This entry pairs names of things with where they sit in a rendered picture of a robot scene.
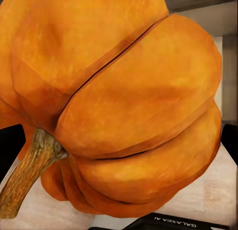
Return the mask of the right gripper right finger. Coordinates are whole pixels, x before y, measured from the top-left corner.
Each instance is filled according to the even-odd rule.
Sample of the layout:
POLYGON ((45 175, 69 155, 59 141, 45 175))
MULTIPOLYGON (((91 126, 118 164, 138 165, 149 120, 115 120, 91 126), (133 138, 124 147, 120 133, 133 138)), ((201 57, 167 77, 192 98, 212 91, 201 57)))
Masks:
POLYGON ((238 166, 238 126, 226 124, 222 131, 221 143, 238 166))

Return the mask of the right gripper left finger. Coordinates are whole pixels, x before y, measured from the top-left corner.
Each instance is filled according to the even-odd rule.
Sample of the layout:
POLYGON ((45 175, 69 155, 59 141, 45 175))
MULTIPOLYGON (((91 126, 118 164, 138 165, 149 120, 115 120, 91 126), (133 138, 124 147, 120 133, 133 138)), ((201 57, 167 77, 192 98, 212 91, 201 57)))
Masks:
POLYGON ((25 143, 21 124, 0 129, 0 184, 25 143))

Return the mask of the pumpkin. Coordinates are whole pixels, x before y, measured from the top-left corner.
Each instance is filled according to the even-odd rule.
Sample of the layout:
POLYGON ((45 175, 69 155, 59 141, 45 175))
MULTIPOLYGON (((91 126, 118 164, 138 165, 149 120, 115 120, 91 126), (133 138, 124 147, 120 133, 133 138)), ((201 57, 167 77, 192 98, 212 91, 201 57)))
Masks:
POLYGON ((0 129, 26 143, 0 219, 39 177, 82 213, 159 210, 218 154, 221 79, 210 34, 165 0, 3 0, 0 129))

